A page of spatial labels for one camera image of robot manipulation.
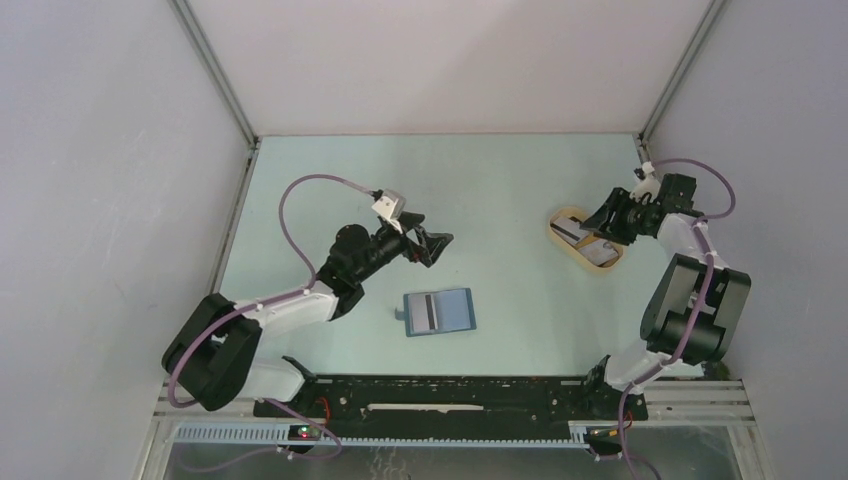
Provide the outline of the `controller board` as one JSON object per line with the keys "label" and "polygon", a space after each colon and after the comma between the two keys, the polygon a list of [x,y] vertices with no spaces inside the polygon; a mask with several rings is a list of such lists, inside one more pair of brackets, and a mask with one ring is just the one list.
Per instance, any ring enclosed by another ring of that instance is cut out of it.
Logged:
{"label": "controller board", "polygon": [[322,438],[322,430],[312,425],[292,425],[288,431],[288,439],[291,441],[317,441]]}
{"label": "controller board", "polygon": [[621,430],[612,426],[590,427],[587,429],[584,439],[587,443],[620,443],[625,438],[627,429]]}

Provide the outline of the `left controller board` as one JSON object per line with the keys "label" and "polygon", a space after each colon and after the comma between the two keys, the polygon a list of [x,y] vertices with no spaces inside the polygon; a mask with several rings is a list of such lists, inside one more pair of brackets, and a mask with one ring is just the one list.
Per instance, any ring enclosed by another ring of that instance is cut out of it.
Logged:
{"label": "left controller board", "polygon": [[317,441],[322,438],[322,430],[312,425],[292,425],[288,431],[288,439],[291,441]]}

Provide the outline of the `grey striped card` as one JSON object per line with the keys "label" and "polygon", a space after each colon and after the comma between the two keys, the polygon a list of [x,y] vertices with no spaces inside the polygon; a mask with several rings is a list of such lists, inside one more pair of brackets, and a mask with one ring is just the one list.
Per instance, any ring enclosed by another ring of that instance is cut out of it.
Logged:
{"label": "grey striped card", "polygon": [[433,293],[414,293],[405,297],[407,327],[412,336],[435,333],[438,315]]}

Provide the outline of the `grey card in tray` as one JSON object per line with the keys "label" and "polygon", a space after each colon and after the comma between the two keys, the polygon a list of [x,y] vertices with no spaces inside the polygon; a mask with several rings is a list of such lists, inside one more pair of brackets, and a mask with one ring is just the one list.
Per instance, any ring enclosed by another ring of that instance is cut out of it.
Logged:
{"label": "grey card in tray", "polygon": [[616,245],[604,239],[596,239],[578,249],[578,253],[592,265],[607,268],[620,258]]}

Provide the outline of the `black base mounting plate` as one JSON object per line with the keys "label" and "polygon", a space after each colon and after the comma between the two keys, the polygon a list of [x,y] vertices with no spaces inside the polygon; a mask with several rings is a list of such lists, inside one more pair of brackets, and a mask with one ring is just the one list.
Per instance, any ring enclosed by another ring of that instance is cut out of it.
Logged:
{"label": "black base mounting plate", "polygon": [[648,417],[644,396],[574,376],[320,375],[289,406],[351,440],[569,440],[580,422]]}

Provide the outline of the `blue card holder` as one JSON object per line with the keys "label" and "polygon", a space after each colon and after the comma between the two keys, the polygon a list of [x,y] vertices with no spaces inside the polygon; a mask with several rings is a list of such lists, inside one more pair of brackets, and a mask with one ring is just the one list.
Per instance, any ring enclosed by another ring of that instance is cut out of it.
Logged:
{"label": "blue card holder", "polygon": [[412,336],[409,333],[407,327],[407,314],[405,310],[405,297],[414,293],[408,293],[403,296],[401,308],[395,310],[395,319],[404,324],[407,337],[473,331],[477,328],[473,296],[472,291],[469,288],[416,293],[433,293],[435,295],[439,327],[438,330],[432,334]]}

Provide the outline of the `black striped card in tray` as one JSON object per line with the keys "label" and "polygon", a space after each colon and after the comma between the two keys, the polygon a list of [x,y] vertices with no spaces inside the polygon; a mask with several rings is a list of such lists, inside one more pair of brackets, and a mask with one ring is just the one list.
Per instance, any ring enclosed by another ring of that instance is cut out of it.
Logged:
{"label": "black striped card in tray", "polygon": [[584,241],[590,233],[581,228],[580,221],[575,217],[557,216],[550,221],[551,230],[569,245],[577,245]]}

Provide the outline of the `beige oval tray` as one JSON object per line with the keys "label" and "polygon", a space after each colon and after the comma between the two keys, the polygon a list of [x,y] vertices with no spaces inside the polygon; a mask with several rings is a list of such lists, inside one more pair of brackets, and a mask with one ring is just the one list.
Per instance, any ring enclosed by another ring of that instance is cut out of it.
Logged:
{"label": "beige oval tray", "polygon": [[592,265],[590,262],[588,262],[588,261],[587,261],[584,257],[582,257],[582,256],[578,253],[578,249],[579,249],[580,247],[582,247],[583,245],[585,245],[586,243],[590,243],[590,242],[592,242],[593,240],[596,240],[596,239],[602,239],[602,238],[597,237],[597,236],[595,236],[595,235],[593,235],[593,234],[591,234],[591,233],[590,233],[590,235],[589,235],[589,236],[588,236],[588,237],[587,237],[584,241],[582,241],[581,243],[579,243],[579,244],[577,244],[577,245],[574,245],[574,246],[569,245],[569,244],[567,244],[565,241],[563,241],[563,240],[562,240],[559,236],[557,236],[557,235],[556,235],[556,234],[555,234],[555,233],[551,230],[551,228],[550,228],[550,226],[549,226],[550,221],[551,221],[551,220],[553,220],[554,218],[556,218],[557,216],[575,217],[575,218],[577,218],[577,219],[580,221],[580,223],[581,223],[583,220],[585,220],[585,219],[589,216],[589,214],[588,214],[588,213],[586,213],[586,212],[585,212],[583,209],[581,209],[580,207],[575,207],[575,206],[567,206],[567,207],[563,207],[563,208],[560,208],[559,210],[557,210],[557,211],[556,211],[556,212],[555,212],[555,213],[554,213],[554,214],[553,214],[553,215],[549,218],[549,220],[547,221],[547,225],[546,225],[546,232],[547,232],[547,234],[548,234],[549,239],[550,239],[550,240],[551,240],[551,241],[552,241],[552,242],[553,242],[553,243],[554,243],[554,244],[555,244],[558,248],[560,248],[560,249],[561,249],[561,250],[563,250],[566,254],[568,254],[568,255],[569,255],[569,256],[570,256],[570,257],[571,257],[571,258],[572,258],[572,259],[573,259],[573,260],[574,260],[574,261],[575,261],[575,262],[576,262],[576,263],[577,263],[580,267],[582,267],[584,270],[586,270],[586,271],[588,271],[588,272],[590,272],[590,273],[596,274],[596,275],[603,275],[603,274],[606,274],[606,273],[608,273],[608,272],[611,272],[611,271],[612,271],[612,270],[613,270],[613,269],[614,269],[614,268],[615,268],[615,267],[616,267],[616,266],[617,266],[617,265],[618,265],[618,264],[619,264],[619,263],[623,260],[623,258],[625,257],[625,253],[626,253],[626,250],[627,250],[627,248],[626,248],[625,246],[622,246],[622,245],[619,245],[619,244],[617,244],[617,243],[613,243],[612,241],[607,240],[607,241],[612,242],[613,244],[615,244],[615,245],[616,245],[616,248],[617,248],[617,249],[619,250],[619,252],[620,252],[620,258],[619,258],[619,259],[618,259],[618,261],[617,261],[617,262],[615,262],[614,264],[609,264],[607,268],[600,268],[600,267],[597,267],[597,266]]}

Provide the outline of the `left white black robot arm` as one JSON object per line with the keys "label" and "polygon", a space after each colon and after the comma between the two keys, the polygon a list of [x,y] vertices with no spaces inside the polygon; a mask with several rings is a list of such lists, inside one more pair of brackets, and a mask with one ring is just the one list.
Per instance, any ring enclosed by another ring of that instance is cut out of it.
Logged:
{"label": "left white black robot arm", "polygon": [[292,357],[272,356],[273,341],[348,314],[364,297],[364,282],[398,257],[433,266],[454,237],[428,232],[423,219],[404,213],[398,227],[383,220],[375,232],[343,226],[324,264],[299,290],[252,301],[231,301],[219,292],[204,297],[162,357],[170,405],[212,412],[253,398],[277,400],[292,416],[311,412],[316,390],[307,383],[310,372]]}

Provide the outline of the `aluminium frame rail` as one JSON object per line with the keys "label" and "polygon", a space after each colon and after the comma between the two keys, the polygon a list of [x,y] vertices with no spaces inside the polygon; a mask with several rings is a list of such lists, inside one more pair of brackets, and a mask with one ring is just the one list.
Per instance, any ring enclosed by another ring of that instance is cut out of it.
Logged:
{"label": "aluminium frame rail", "polygon": [[[328,376],[307,387],[317,420],[345,414],[364,420],[372,412],[523,412],[528,420],[600,425],[613,419],[621,399],[601,401],[601,413],[574,377]],[[755,415],[739,381],[660,379],[625,400],[630,418],[648,426],[752,426]]]}

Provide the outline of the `right controller board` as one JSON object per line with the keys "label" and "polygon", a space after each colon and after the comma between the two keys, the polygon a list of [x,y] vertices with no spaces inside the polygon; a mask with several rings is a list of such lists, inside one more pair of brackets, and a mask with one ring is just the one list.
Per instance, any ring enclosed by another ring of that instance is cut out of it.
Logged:
{"label": "right controller board", "polygon": [[627,429],[621,430],[612,426],[590,427],[587,429],[584,439],[587,443],[620,443],[625,438]]}

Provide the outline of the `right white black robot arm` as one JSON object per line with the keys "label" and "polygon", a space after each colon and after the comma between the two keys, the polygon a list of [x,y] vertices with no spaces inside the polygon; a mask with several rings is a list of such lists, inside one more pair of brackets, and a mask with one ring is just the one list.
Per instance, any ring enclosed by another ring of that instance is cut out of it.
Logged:
{"label": "right white black robot arm", "polygon": [[580,224],[594,236],[627,246],[658,241],[669,263],[647,303],[640,337],[600,365],[603,379],[581,392],[585,411],[606,418],[678,364],[718,361],[729,349],[751,277],[729,266],[709,237],[709,218],[694,206],[695,178],[642,171],[630,190],[617,187]]}

